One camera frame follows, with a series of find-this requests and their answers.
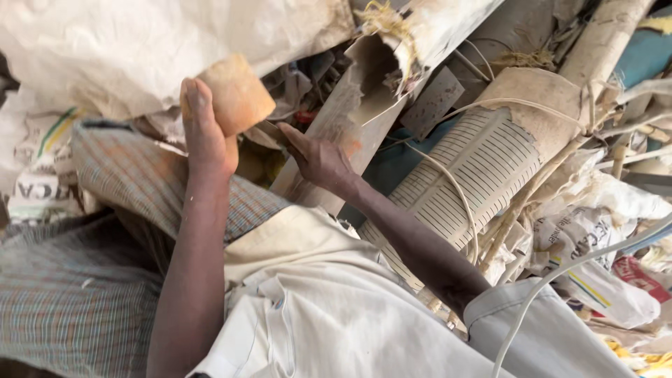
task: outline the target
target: hand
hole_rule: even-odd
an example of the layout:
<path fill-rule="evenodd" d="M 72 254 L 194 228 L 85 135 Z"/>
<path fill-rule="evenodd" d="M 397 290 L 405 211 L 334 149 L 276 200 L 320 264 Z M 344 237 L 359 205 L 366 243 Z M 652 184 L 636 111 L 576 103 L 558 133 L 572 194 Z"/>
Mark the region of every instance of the hand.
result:
<path fill-rule="evenodd" d="M 347 200 L 353 182 L 360 176 L 352 170 L 343 149 L 330 141 L 307 137 L 283 122 L 278 124 L 278 128 L 292 144 L 287 151 L 296 160 L 301 176 Z"/>
<path fill-rule="evenodd" d="M 229 179 L 238 167 L 238 145 L 236 136 L 224 137 L 214 119 L 212 91 L 202 80 L 187 78 L 180 92 L 190 175 L 216 174 Z"/>

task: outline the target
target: shirt sleeve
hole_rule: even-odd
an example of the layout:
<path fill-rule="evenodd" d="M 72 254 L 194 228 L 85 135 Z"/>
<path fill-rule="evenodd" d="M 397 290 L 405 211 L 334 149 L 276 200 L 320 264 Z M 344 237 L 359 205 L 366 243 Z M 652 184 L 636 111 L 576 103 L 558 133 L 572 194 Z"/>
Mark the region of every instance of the shirt sleeve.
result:
<path fill-rule="evenodd" d="M 493 287 L 469 303 L 469 345 L 494 361 L 539 280 Z M 636 377 L 548 285 L 530 305 L 502 367 L 517 378 Z"/>

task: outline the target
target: forearm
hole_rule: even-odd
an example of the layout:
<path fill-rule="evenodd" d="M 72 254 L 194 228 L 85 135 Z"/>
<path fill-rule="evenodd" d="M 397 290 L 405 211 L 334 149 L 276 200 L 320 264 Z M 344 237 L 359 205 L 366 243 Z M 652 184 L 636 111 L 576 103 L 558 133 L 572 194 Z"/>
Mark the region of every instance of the forearm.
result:
<path fill-rule="evenodd" d="M 150 378 L 184 377 L 208 354 L 223 325 L 228 195 L 227 177 L 190 174 L 152 331 Z"/>
<path fill-rule="evenodd" d="M 337 195 L 363 212 L 406 267 L 460 318 L 466 305 L 490 288 L 466 258 L 411 213 L 397 207 L 359 176 L 346 182 Z"/>

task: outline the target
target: green stripe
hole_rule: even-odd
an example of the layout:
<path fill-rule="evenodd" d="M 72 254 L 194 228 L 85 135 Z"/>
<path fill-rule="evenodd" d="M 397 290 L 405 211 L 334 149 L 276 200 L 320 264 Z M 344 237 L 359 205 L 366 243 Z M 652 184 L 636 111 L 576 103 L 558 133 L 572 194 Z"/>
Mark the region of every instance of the green stripe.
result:
<path fill-rule="evenodd" d="M 588 294 L 595 302 L 598 302 L 602 307 L 607 308 L 607 306 L 600 302 L 599 299 L 595 298 L 585 287 L 583 287 L 580 283 L 578 283 L 575 279 L 573 279 L 571 276 L 569 277 L 570 280 L 572 280 L 573 283 L 577 284 L 578 287 L 581 288 L 586 294 Z"/>
<path fill-rule="evenodd" d="M 58 129 L 58 127 L 60 126 L 60 124 L 63 123 L 63 121 L 65 121 L 66 119 L 68 119 L 69 116 L 73 115 L 73 113 L 75 112 L 76 109 L 77 109 L 77 108 L 74 107 L 74 106 L 73 106 L 72 108 L 68 109 L 68 111 L 65 112 L 65 114 L 63 114 L 63 115 L 56 121 L 56 123 L 54 123 L 54 124 L 51 126 L 51 128 L 49 129 L 49 131 L 46 132 L 46 135 L 44 136 L 44 138 L 42 138 L 42 143 L 40 143 L 40 150 L 38 151 L 38 157 L 42 156 L 42 151 L 44 150 L 44 145 L 46 144 L 46 142 L 47 142 L 47 140 L 49 139 L 49 137 L 51 137 L 51 134 L 53 134 L 54 131 L 56 131 L 56 129 Z"/>

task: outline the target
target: red label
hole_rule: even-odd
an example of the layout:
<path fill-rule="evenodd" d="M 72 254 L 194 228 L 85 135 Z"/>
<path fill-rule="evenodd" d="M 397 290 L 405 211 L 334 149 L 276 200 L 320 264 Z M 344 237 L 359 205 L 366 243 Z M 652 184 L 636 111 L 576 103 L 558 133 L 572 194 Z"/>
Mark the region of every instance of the red label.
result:
<path fill-rule="evenodd" d="M 672 299 L 672 295 L 656 280 L 642 271 L 639 261 L 632 256 L 623 256 L 612 265 L 614 274 L 634 287 L 648 291 L 651 297 L 663 303 Z"/>

